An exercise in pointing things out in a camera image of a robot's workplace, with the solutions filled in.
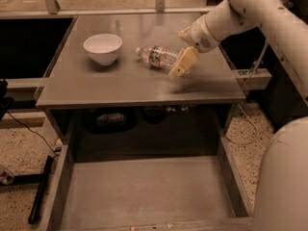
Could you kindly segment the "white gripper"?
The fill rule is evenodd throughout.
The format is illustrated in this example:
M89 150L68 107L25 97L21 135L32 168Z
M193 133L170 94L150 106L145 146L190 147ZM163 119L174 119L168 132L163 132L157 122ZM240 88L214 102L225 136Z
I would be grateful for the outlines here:
M191 46L182 49L178 54L168 74L170 78L178 78L186 73L198 61L199 52L207 53L219 45L219 41L207 27L205 15L200 16L190 27L180 31L178 38Z

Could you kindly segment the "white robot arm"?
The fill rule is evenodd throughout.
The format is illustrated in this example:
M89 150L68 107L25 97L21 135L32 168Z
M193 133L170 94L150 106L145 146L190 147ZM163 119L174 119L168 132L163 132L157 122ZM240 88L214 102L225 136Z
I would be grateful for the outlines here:
M308 26L281 0L223 0L180 33L189 45L173 65L179 77L227 37L260 28L303 98L308 96ZM252 231L308 231L308 118L273 136L259 169Z

